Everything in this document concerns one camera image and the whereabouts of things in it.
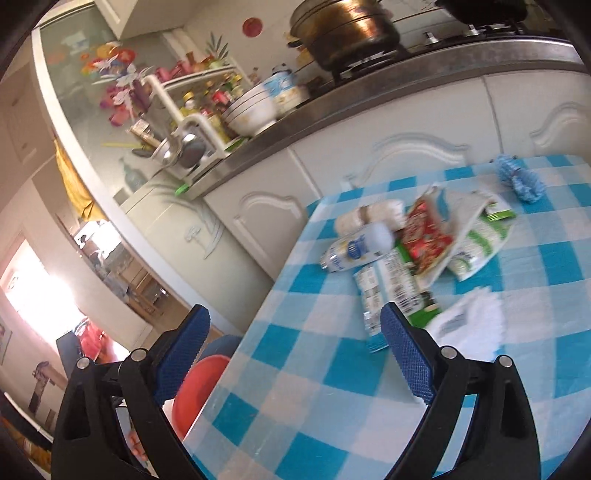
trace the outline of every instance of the table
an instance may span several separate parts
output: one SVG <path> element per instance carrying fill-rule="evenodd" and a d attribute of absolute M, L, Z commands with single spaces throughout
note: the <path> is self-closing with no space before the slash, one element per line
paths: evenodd
<path fill-rule="evenodd" d="M 409 206 L 433 182 L 499 193 L 519 214 L 505 248 L 481 272 L 458 283 L 446 271 L 433 293 L 444 309 L 477 286 L 499 293 L 507 323 L 501 350 L 515 360 L 531 402 L 543 478 L 555 470 L 591 416 L 591 168 L 564 155 L 519 162 L 548 186 L 535 204 L 520 203 L 491 164 L 320 201 L 184 441 L 209 478 L 385 477 L 425 406 L 389 350 L 367 350 L 352 273 L 326 274 L 318 260 L 340 214 L 391 198 Z M 473 402 L 466 397 L 439 471 L 453 466 Z"/>

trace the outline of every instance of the yellow curtain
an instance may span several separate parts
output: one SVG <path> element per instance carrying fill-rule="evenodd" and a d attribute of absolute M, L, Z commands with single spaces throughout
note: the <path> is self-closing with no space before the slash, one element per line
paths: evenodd
<path fill-rule="evenodd" d="M 107 220 L 105 214 L 86 190 L 86 186 L 82 183 L 66 152 L 57 140 L 53 142 L 56 146 L 57 167 L 60 169 L 66 192 L 76 213 L 86 222 Z"/>

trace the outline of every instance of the white wall cabinet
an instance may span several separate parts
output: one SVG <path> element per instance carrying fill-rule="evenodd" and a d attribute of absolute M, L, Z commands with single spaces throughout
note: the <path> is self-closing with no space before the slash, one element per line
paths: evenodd
<path fill-rule="evenodd" d="M 293 148 L 324 195 L 421 171 L 487 162 L 500 152 L 481 78 L 368 110 Z"/>
<path fill-rule="evenodd" d="M 95 0 L 118 39 L 181 27 L 190 18 L 193 0 Z"/>
<path fill-rule="evenodd" d="M 322 194 L 291 148 L 220 186 L 205 200 L 258 264 L 276 279 Z"/>
<path fill-rule="evenodd" d="M 591 77 L 575 72 L 513 72 L 485 77 L 503 150 L 591 161 Z"/>
<path fill-rule="evenodd" d="M 255 317 L 272 281 L 202 199 L 175 197 L 162 172 L 121 208 L 164 259 L 238 332 Z"/>

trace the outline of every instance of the bottle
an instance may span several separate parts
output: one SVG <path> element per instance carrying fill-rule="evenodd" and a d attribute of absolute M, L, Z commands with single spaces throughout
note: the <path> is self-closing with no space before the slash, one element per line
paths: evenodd
<path fill-rule="evenodd" d="M 216 131 L 223 143 L 228 144 L 232 141 L 232 139 L 224 130 L 222 119 L 219 118 L 219 116 L 215 114 L 213 110 L 204 106 L 201 108 L 201 114 L 207 117 L 209 123 L 212 125 L 213 129 Z"/>
<path fill-rule="evenodd" d="M 394 236 L 385 223 L 365 225 L 333 243 L 320 259 L 329 272 L 360 267 L 383 257 L 394 248 Z"/>
<path fill-rule="evenodd" d="M 184 116 L 190 115 L 191 113 L 198 113 L 197 101 L 195 100 L 195 94 L 193 92 L 187 92 L 183 95 L 184 106 L 181 107 L 181 113 Z"/>
<path fill-rule="evenodd" d="M 123 164 L 123 172 L 125 173 L 125 184 L 132 192 L 137 192 L 143 185 L 148 183 L 146 175 L 137 168 L 131 168 L 123 158 L 119 161 Z"/>
<path fill-rule="evenodd" d="M 244 88 L 240 84 L 242 81 L 242 75 L 236 74 L 234 77 L 231 78 L 230 84 L 232 85 L 232 91 L 230 94 L 234 98 L 234 100 L 239 99 L 242 95 L 244 95 Z"/>

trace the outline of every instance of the kitchen counter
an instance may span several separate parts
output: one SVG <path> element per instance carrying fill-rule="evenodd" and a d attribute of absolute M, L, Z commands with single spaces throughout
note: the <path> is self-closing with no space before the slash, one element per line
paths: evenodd
<path fill-rule="evenodd" d="M 484 74 L 538 69 L 587 72 L 572 44 L 545 37 L 469 43 L 384 67 L 303 105 L 226 159 L 211 163 L 190 196 L 204 196 L 296 141 L 392 100 Z"/>

